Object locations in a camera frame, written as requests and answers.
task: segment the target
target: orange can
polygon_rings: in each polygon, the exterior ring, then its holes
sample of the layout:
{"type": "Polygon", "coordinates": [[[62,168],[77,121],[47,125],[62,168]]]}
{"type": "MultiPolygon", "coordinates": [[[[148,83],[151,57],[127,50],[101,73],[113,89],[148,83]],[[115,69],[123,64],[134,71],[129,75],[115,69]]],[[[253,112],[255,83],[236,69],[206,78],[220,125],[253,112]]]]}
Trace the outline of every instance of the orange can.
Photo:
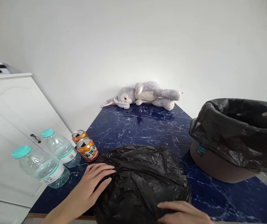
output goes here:
{"type": "Polygon", "coordinates": [[[99,151],[90,138],[82,138],[76,144],[78,152],[87,162],[93,162],[99,156],[99,151]]]}
{"type": "Polygon", "coordinates": [[[86,133],[84,130],[77,130],[76,132],[74,132],[74,133],[71,135],[71,137],[72,137],[72,141],[73,141],[75,144],[77,144],[78,141],[79,141],[80,139],[82,139],[82,138],[87,138],[87,137],[89,137],[89,136],[87,135],[87,133],[86,133]]]}

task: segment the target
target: plastic water bottle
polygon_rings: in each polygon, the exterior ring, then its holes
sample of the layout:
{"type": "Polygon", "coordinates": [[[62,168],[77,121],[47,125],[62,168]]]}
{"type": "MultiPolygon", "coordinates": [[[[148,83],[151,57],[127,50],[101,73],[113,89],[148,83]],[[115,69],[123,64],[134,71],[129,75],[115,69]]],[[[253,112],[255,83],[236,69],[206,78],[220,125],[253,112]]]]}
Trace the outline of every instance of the plastic water bottle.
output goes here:
{"type": "Polygon", "coordinates": [[[68,168],[75,167],[81,161],[81,155],[72,146],[70,141],[51,128],[41,132],[46,141],[46,147],[68,168]]]}
{"type": "Polygon", "coordinates": [[[24,145],[14,150],[11,156],[19,160],[21,169],[27,175],[52,188],[61,187],[70,176],[70,171],[66,167],[43,150],[24,145]]]}

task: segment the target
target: wooden table edge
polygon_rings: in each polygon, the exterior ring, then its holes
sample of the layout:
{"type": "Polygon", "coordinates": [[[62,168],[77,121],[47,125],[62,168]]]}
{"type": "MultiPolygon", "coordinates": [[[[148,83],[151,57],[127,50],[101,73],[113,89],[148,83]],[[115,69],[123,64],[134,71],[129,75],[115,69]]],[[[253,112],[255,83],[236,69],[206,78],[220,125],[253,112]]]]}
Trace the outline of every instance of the wooden table edge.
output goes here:
{"type": "MultiPolygon", "coordinates": [[[[45,218],[47,214],[41,213],[29,213],[27,218],[45,218]]],[[[95,220],[94,216],[79,216],[77,220],[95,220]]],[[[249,222],[214,222],[217,224],[258,224],[258,223],[249,223],[249,222]]]]}
{"type": "MultiPolygon", "coordinates": [[[[47,214],[42,213],[29,213],[27,218],[45,218],[47,214]]],[[[94,216],[79,216],[77,220],[95,220],[94,216]]]]}

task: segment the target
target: cabinet handle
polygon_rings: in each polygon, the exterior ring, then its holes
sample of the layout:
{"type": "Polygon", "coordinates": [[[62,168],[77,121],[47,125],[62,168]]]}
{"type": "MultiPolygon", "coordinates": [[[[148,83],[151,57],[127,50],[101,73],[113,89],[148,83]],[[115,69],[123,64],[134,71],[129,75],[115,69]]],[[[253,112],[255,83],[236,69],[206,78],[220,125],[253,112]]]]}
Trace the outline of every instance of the cabinet handle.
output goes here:
{"type": "Polygon", "coordinates": [[[41,143],[41,140],[40,140],[40,138],[38,138],[37,136],[35,136],[34,134],[31,134],[30,135],[31,137],[35,137],[35,139],[38,141],[38,143],[41,143]]]}

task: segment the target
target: plush toy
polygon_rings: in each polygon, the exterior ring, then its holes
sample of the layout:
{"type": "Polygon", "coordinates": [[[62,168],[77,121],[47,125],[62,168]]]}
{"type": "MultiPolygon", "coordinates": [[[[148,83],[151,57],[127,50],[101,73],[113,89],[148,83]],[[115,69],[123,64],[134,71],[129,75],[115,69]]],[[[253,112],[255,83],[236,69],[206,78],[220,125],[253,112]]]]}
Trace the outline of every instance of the plush toy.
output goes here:
{"type": "Polygon", "coordinates": [[[119,90],[118,95],[100,105],[101,108],[116,104],[128,109],[129,105],[135,103],[141,105],[142,101],[151,102],[155,106],[164,107],[166,110],[174,108],[175,100],[181,98],[181,93],[173,89],[160,89],[155,81],[138,82],[135,87],[124,87],[119,90]]]}

